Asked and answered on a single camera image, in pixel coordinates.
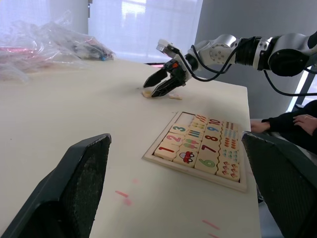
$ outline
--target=table surface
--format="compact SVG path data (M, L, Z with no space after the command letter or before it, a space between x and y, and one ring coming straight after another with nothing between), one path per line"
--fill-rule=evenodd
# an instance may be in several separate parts
M250 130L247 89L191 79L177 89L182 101L146 99L142 85L156 68L124 60L89 64L34 73L26 85L1 84L0 235L68 147L110 133L91 238L259 238L251 173L241 193L142 159L178 111L215 115ZM116 190L129 194L131 204Z

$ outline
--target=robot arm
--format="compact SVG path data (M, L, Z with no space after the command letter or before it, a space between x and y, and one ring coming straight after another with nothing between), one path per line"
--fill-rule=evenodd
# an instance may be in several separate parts
M215 40L202 41L183 56L172 43L159 40L157 50L171 57L157 73L150 76L143 87L152 87L167 77L171 78L159 84L152 97L159 97L179 86L185 86L191 78L211 81L225 73L229 64L253 66L256 70L271 70L279 76L294 76L317 62L317 32L311 36L287 34L277 37L252 37L237 39L232 35L221 35ZM223 64L221 71L212 70L207 65ZM209 80L198 78L194 71L207 68L217 75Z

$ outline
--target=window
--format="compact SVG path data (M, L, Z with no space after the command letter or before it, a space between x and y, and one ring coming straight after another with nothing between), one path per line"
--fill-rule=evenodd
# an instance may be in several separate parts
M43 25L51 20L50 0L0 0L0 32L7 33L12 22L22 20Z
M94 0L89 34L122 59L165 62L159 39L185 54L195 42L203 0Z
M308 67L308 69L317 71L317 67L313 66ZM295 93L317 93L317 76L304 71ZM317 100L317 96L293 97L287 112L293 111L295 105L305 106L313 100Z

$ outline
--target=clear plastic wrap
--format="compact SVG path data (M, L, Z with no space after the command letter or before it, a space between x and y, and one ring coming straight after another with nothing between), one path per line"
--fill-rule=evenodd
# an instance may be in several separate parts
M43 26L14 22L10 33L0 37L0 81L27 82L27 72L44 67L86 67L81 59L114 59L114 53L94 37L67 29L70 22L70 12Z

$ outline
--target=red stain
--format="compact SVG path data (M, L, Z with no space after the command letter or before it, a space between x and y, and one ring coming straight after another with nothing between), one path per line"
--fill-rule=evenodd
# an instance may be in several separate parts
M129 199L129 198L125 198L123 200L124 204L127 205L127 206L131 206L132 205L132 201Z
M219 238L218 236L215 236L215 235L213 235L211 233L208 233L208 235L211 236L211 237L214 237L214 238Z
M124 192L120 192L120 191L116 191L116 193L120 194L121 196L124 196L124 197L128 197L129 195L124 193Z
M215 228L215 229L217 229L217 230L220 230L219 227L217 227L216 225L214 225L213 223L211 223L211 222L209 222L209 221L207 221L207 220L203 220L203 223L206 223L206 224L210 225L211 227L213 227L213 228Z

